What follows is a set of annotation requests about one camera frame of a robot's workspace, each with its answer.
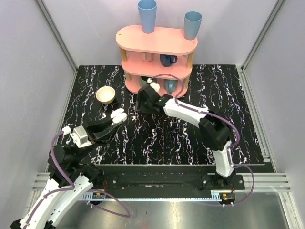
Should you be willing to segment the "white earbud case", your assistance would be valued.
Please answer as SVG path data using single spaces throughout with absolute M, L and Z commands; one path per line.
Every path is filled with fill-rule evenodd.
M 110 118 L 112 119 L 113 124 L 118 124 L 127 119 L 127 114 L 123 108 L 119 108 L 111 113 Z

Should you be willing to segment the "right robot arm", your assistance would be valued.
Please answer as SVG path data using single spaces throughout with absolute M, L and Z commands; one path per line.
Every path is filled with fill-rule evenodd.
M 222 189 L 233 186 L 236 171 L 231 155 L 232 129 L 227 120 L 209 109 L 180 102 L 171 95 L 160 96 L 155 83 L 146 84 L 138 91 L 136 106 L 140 112 L 175 117 L 197 127 L 203 144 L 213 152 L 215 184 Z

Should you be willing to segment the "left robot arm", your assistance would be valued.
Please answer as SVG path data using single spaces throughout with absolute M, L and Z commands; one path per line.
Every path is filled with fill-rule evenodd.
M 51 141 L 49 179 L 31 210 L 11 224 L 12 229 L 54 229 L 66 212 L 89 191 L 103 195 L 108 181 L 94 164 L 81 161 L 96 146 L 110 142 L 127 119 L 126 113 L 112 113 L 97 122 L 64 127 Z

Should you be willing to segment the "green glazed mug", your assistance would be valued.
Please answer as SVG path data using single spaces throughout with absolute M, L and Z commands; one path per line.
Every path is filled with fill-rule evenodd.
M 140 85 L 141 85 L 141 87 L 143 87 L 143 86 L 145 86 L 146 84 L 147 84 L 147 80 L 148 80 L 149 78 L 148 77 L 146 77 L 146 76 L 141 76 L 140 77 Z

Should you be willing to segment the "light blue butterfly mug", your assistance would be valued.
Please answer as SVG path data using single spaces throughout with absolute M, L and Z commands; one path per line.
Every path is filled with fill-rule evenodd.
M 177 80 L 164 80 L 164 88 L 169 95 L 177 90 L 178 81 Z

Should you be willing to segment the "cream ceramic bowl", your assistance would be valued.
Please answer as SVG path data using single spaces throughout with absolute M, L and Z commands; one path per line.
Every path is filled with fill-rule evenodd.
M 95 94 L 96 99 L 102 104 L 111 104 L 115 99 L 116 92 L 110 86 L 103 86 L 99 88 Z

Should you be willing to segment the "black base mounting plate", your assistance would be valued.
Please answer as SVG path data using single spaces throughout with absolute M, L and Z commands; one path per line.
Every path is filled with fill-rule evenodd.
M 215 184 L 211 165 L 100 165 L 102 177 L 93 184 L 118 199 L 196 201 L 212 197 L 213 191 L 244 191 L 244 179 L 236 174 L 233 186 Z

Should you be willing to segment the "pink mug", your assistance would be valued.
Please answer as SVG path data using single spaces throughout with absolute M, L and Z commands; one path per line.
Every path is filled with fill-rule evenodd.
M 148 53 L 148 52 L 142 53 L 142 60 L 145 62 L 151 62 L 153 60 L 153 57 L 154 57 L 153 53 Z

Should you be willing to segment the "dark blue mug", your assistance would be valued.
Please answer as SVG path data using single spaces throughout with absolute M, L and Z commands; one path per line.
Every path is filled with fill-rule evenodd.
M 161 54 L 160 55 L 160 62 L 163 67 L 170 67 L 172 64 L 177 63 L 178 57 L 175 55 L 166 55 Z

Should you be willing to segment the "pink three-tier wooden shelf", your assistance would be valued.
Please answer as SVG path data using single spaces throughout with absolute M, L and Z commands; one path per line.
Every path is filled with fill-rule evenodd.
M 193 68 L 193 60 L 198 40 L 187 40 L 182 29 L 155 27 L 153 33 L 144 33 L 140 25 L 129 25 L 116 34 L 116 42 L 122 56 L 126 88 L 136 94 L 140 77 L 155 77 L 160 85 L 159 94 L 166 94 L 164 80 L 177 80 L 178 87 L 172 96 L 183 97 Z M 142 53 L 153 53 L 151 62 L 142 60 Z M 178 61 L 170 67 L 163 67 L 160 55 L 175 55 Z

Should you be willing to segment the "right blue plastic tumbler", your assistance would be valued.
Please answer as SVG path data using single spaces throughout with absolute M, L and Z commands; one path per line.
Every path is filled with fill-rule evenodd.
M 202 15 L 196 11 L 187 12 L 184 16 L 183 32 L 187 40 L 194 40 L 202 22 Z

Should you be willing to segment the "blue plastic tumbler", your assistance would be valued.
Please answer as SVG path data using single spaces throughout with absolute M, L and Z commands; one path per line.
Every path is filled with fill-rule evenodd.
M 202 22 L 202 15 L 196 11 L 187 12 L 184 16 L 183 32 L 187 40 L 194 40 Z
M 154 0 L 141 0 L 138 2 L 138 11 L 144 33 L 153 33 L 155 29 L 157 2 Z

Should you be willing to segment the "left blue plastic tumbler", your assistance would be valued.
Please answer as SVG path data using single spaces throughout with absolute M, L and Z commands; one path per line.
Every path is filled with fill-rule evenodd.
M 141 0 L 138 2 L 138 11 L 144 33 L 153 33 L 155 29 L 157 2 L 154 0 Z

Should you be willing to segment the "aluminium rail frame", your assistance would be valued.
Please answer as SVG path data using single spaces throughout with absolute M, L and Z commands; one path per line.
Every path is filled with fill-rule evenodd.
M 106 173 L 95 184 L 121 201 L 232 203 L 239 192 L 289 192 L 285 175 L 241 173 L 226 184 L 213 173 Z

